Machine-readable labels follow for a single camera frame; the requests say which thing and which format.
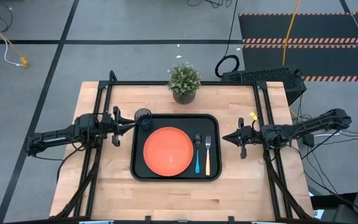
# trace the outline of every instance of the spoon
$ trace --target spoon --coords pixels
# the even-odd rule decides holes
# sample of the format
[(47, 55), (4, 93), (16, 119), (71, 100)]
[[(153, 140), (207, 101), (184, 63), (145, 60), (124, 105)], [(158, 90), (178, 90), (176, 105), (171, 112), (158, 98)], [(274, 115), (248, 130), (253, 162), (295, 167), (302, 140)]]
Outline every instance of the spoon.
[(199, 133), (197, 133), (195, 136), (194, 136), (194, 144), (196, 145), (197, 147), (197, 159), (196, 159), (196, 174), (199, 174), (200, 173), (200, 162), (198, 161), (198, 148), (200, 147), (200, 144), (201, 144), (201, 135)]

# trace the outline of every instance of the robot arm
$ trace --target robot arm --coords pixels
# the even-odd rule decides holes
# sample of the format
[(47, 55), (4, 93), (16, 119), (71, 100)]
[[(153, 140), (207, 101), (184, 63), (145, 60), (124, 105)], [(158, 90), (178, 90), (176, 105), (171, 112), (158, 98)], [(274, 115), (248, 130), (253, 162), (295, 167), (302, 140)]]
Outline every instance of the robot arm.
[(351, 122), (351, 118), (342, 109), (333, 109), (317, 118), (294, 125), (264, 125), (260, 128), (260, 131), (256, 131), (252, 126), (244, 126), (244, 119), (239, 118), (238, 129), (232, 134), (224, 136), (223, 139), (241, 147), (241, 159), (245, 159), (247, 156), (246, 144), (262, 144), (265, 142), (269, 146), (281, 148), (291, 142), (292, 139), (299, 139), (308, 133), (322, 129), (347, 129)]
[(49, 147), (75, 142), (95, 147), (96, 138), (106, 139), (108, 133), (113, 133), (112, 143), (119, 146), (118, 136), (122, 136), (135, 124), (133, 120), (122, 118), (117, 106), (113, 108), (113, 114), (114, 119), (111, 114), (106, 114), (107, 116), (104, 115), (101, 121), (98, 121), (96, 114), (83, 114), (75, 119), (74, 124), (65, 129), (34, 133), (27, 137), (27, 155), (36, 156), (37, 153), (43, 152)]

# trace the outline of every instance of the metal bracket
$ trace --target metal bracket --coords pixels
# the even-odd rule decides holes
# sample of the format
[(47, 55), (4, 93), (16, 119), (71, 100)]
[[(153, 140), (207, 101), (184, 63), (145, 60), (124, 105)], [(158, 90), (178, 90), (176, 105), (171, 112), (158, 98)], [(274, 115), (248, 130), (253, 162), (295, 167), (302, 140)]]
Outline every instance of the metal bracket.
[(146, 215), (144, 217), (144, 223), (145, 224), (151, 224), (152, 223), (152, 217), (150, 215)]
[(79, 224), (114, 224), (114, 220), (86, 221), (86, 222), (79, 222)]
[(229, 217), (229, 224), (234, 224), (234, 217)]
[(189, 220), (178, 220), (177, 223), (178, 224), (190, 224), (191, 221), (189, 221)]
[(266, 81), (256, 81), (256, 85), (263, 90), (267, 90), (267, 82)]

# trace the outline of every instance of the wooden table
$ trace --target wooden table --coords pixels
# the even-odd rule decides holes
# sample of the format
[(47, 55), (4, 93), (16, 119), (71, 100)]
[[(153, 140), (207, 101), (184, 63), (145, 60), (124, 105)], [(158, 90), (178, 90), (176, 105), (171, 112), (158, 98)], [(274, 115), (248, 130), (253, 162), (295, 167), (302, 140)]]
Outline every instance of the wooden table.
[[(82, 83), (74, 118), (92, 113), (97, 86), (98, 82)], [(268, 93), (275, 124), (291, 124), (282, 83), (268, 83)], [(211, 114), (219, 121), (221, 137), (236, 130), (239, 117), (247, 125), (252, 122), (250, 113), (256, 114), (251, 86), (201, 86), (194, 102), (179, 105), (166, 86), (119, 85), (112, 88), (109, 113), (113, 106), (120, 108), (122, 117), (130, 119), (139, 108), (153, 113)], [(141, 182), (129, 170), (132, 137), (133, 129), (120, 138), (120, 147), (111, 144), (110, 136), (103, 144), (92, 219), (144, 220), (151, 215), (153, 220), (225, 221), (228, 216), (234, 216), (236, 221), (274, 220), (261, 145), (247, 146), (247, 158), (240, 159), (240, 149), (221, 140), (223, 170), (212, 182)], [(66, 155), (72, 151), (68, 146)], [(77, 152), (62, 167), (51, 215), (60, 212), (77, 190), (83, 157), (84, 152)], [(299, 154), (284, 148), (282, 161), (289, 191), (313, 215)], [(284, 217), (282, 195), (277, 192)], [(85, 192), (83, 205), (87, 198)]]

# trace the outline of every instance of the black metal frame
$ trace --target black metal frame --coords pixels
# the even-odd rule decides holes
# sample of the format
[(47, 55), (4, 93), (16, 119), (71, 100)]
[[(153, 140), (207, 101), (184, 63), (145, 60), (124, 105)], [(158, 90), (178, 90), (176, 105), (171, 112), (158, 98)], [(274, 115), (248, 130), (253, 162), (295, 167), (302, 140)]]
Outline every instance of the black metal frame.
[[(114, 73), (111, 71), (109, 80), (108, 81), (99, 81), (98, 85), (98, 92), (96, 94), (96, 101), (94, 105), (94, 114), (99, 113), (99, 108), (101, 104), (101, 96), (104, 89), (106, 89), (106, 97), (104, 101), (104, 108), (103, 108), (103, 114), (102, 116), (108, 116), (108, 110), (109, 110), (109, 102), (111, 99), (111, 92), (112, 87), (114, 85), (166, 85), (167, 82), (160, 82), (160, 81), (146, 81), (146, 82), (138, 82), (138, 81), (117, 81), (117, 78), (115, 77)], [(254, 89), (254, 96), (255, 96), (255, 104), (257, 109), (257, 116), (259, 119), (259, 125), (263, 126), (264, 123), (264, 117), (262, 112), (262, 105), (260, 104), (260, 95), (259, 95), (259, 89), (262, 90), (262, 93), (264, 95), (264, 101), (265, 101), (265, 107), (267, 111), (267, 117), (269, 124), (274, 124), (273, 120), (273, 113), (270, 106), (270, 99), (269, 94), (267, 91), (267, 84), (266, 82), (255, 82), (255, 83), (233, 83), (233, 82), (201, 82), (202, 85), (234, 85), (234, 86), (252, 86)], [(91, 159), (91, 151), (92, 148), (87, 148), (85, 152), (83, 167), (81, 171), (81, 178), (80, 178), (80, 186), (77, 190), (77, 192), (74, 194), (73, 198), (70, 200), (70, 206), (66, 206), (62, 212), (60, 212), (55, 217), (51, 217), (51, 219), (48, 220), (34, 220), (34, 221), (27, 221), (27, 222), (20, 222), (20, 223), (26, 223), (26, 224), (41, 224), (41, 223), (78, 223), (79, 221), (91, 221), (91, 214), (92, 214), (92, 208), (93, 208), (93, 200), (94, 200), (94, 194), (96, 190), (96, 182), (98, 178), (98, 171), (99, 171), (99, 163), (101, 158), (101, 150), (103, 146), (103, 139), (99, 139), (99, 144), (97, 144), (96, 147), (96, 154), (94, 156), (94, 162), (91, 170), (88, 172), (90, 159)], [(264, 152), (266, 153), (266, 159), (271, 161), (269, 148), (264, 144)], [(280, 155), (279, 150), (275, 150), (275, 157), (276, 157), (276, 163), (277, 163), (277, 170), (278, 170), (278, 176), (284, 186), (286, 187), (285, 182), (285, 174), (283, 170), (283, 164), (282, 159)], [(285, 222), (285, 223), (329, 223), (329, 222), (320, 222), (316, 220), (299, 220), (299, 219), (293, 219), (292, 216), (292, 210), (291, 206), (288, 203), (288, 200), (283, 197), (284, 205), (285, 205), (285, 213), (286, 218), (282, 218), (280, 214), (280, 207), (278, 204), (278, 197), (277, 197), (277, 191), (276, 191), (276, 184), (271, 176), (268, 176), (269, 181), (269, 187), (270, 187), (270, 196), (272, 198), (272, 207), (273, 212), (275, 216), (276, 222)], [(82, 196), (83, 192), (87, 188), (87, 186), (90, 184), (89, 188), (89, 196), (88, 201), (86, 204), (86, 211), (85, 216), (80, 216), (80, 210), (82, 206)], [(73, 217), (68, 217), (71, 211), (74, 209)], [(205, 222), (205, 221), (151, 221), (150, 216), (146, 216), (145, 220), (115, 220), (114, 223), (229, 223), (229, 224), (240, 224), (240, 223), (251, 223), (251, 222), (237, 222), (234, 221), (234, 217), (228, 217), (227, 222)]]

